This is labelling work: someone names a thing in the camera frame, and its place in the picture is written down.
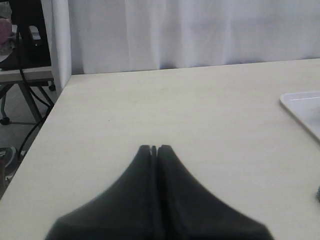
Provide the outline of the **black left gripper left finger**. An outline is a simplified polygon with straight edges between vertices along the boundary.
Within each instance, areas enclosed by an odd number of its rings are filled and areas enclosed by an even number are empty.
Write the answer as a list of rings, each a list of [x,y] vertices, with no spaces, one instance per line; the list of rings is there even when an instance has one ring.
[[[142,145],[123,174],[103,193],[58,218],[48,240],[155,240],[156,148]]]

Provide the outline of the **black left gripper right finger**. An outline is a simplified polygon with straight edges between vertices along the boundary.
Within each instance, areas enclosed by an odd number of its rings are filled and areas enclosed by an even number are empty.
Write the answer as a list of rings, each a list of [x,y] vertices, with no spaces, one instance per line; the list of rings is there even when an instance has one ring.
[[[268,228],[208,191],[173,148],[157,151],[157,188],[167,240],[271,240]]]

